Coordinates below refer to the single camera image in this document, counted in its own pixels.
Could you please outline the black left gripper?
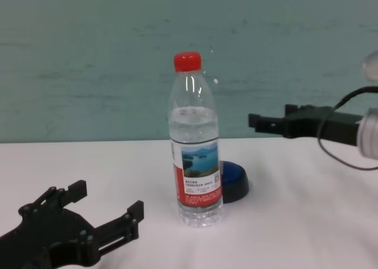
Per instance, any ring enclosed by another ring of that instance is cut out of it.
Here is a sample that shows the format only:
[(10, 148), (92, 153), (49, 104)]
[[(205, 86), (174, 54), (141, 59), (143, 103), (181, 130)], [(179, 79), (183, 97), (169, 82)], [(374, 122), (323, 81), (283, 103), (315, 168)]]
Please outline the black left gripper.
[[(67, 206), (86, 196), (86, 182), (78, 180), (67, 189), (49, 187), (32, 205)], [(21, 223), (1, 236), (1, 268), (91, 267), (100, 261), (100, 252), (111, 252), (139, 238), (144, 203), (136, 201), (125, 214), (96, 229), (63, 208), (25, 205), (18, 212)]]

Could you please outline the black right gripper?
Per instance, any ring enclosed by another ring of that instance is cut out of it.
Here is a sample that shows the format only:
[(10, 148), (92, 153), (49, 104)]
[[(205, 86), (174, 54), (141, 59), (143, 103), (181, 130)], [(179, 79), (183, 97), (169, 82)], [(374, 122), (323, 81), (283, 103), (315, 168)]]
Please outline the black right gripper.
[(285, 138), (317, 137), (318, 128), (327, 118), (321, 139), (346, 145), (357, 145), (357, 131), (361, 115), (333, 112), (330, 106), (285, 105), (285, 116), (273, 118), (258, 114), (248, 115), (248, 124), (257, 133), (282, 135)]

